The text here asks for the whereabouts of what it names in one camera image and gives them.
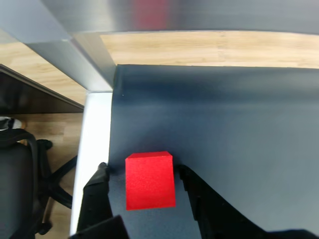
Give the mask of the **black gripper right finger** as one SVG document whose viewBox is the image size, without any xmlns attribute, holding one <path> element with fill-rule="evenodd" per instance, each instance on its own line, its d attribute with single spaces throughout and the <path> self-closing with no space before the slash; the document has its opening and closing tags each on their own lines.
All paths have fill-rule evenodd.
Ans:
<svg viewBox="0 0 319 239">
<path fill-rule="evenodd" d="M 178 171 L 203 239 L 318 238 L 301 229 L 267 232 L 241 214 L 189 167 L 180 165 Z"/>
</svg>

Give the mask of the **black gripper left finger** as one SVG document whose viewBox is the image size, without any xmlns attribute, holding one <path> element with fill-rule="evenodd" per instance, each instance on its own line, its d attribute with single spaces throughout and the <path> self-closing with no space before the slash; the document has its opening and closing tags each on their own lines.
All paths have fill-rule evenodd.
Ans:
<svg viewBox="0 0 319 239">
<path fill-rule="evenodd" d="M 129 238 L 122 217 L 112 213 L 109 180 L 109 168 L 102 162 L 84 186 L 78 226 L 71 239 Z"/>
</svg>

